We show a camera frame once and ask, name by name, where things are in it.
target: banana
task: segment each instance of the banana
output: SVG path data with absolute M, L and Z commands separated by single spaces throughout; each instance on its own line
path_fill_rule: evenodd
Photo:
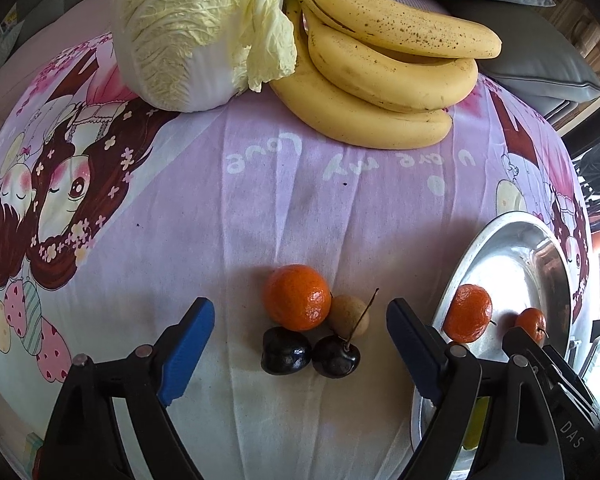
M 315 67 L 338 88 L 381 108 L 438 110 L 467 97 L 478 81 L 473 59 L 437 59 L 427 64 L 396 61 L 325 25 L 304 2 L 302 12 Z
M 294 24 L 298 50 L 296 71 L 269 84 L 299 119 L 334 140 L 381 150 L 409 150 L 440 142 L 451 129 L 451 117 L 435 112 L 401 114 L 379 108 L 340 90 L 311 61 L 298 0 L 285 0 Z
M 302 0 L 331 28 L 398 52 L 419 56 L 487 59 L 500 38 L 480 23 L 415 9 L 393 0 Z

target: cartoon eye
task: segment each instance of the cartoon eye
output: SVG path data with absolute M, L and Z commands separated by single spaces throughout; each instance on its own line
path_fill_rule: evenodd
M 84 193 L 84 179 L 79 176 L 71 184 L 71 190 L 69 191 L 69 198 L 80 198 Z

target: bed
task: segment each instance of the bed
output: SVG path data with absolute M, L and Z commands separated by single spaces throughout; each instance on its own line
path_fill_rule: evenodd
M 73 355 L 121 358 L 206 296 L 216 328 L 169 408 L 206 478 L 396 478 L 413 385 L 384 326 L 391 299 L 430 319 L 472 238 L 513 209 L 560 240 L 580 340 L 597 295 L 582 193 L 552 127 L 483 76 L 449 112 L 435 146 L 365 150 L 320 136 L 269 88 L 157 110 L 120 80 L 110 34 L 65 50 L 0 132 L 0 393 L 43 436 Z M 348 378 L 260 368 L 262 283 L 291 263 L 335 294 L 380 288 Z

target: metal tray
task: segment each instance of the metal tray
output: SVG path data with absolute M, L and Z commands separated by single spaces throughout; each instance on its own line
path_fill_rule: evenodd
M 480 285 L 493 301 L 493 317 L 478 341 L 467 345 L 479 358 L 506 362 L 502 336 L 513 326 L 517 314 L 530 306 L 546 317 L 548 341 L 565 356 L 571 329 L 569 273 L 558 240 L 535 216 L 513 211 L 498 216 L 475 237 L 446 286 L 431 325 L 442 332 L 446 313 L 458 286 Z M 431 422 L 435 407 L 413 391 L 411 445 L 415 450 Z M 475 451 L 460 450 L 451 478 L 465 478 Z

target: orange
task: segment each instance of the orange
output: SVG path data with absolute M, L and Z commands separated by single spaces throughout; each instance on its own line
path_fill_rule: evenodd
M 442 330 L 456 343 L 473 343 L 487 329 L 493 305 L 478 285 L 460 285 L 446 313 Z
M 546 334 L 546 319 L 542 310 L 533 307 L 526 308 L 516 318 L 516 326 L 524 328 L 536 343 L 542 343 L 544 334 Z
M 264 285 L 262 301 L 269 317 L 288 330 L 303 332 L 324 321 L 331 293 L 324 278 L 306 265 L 275 270 Z

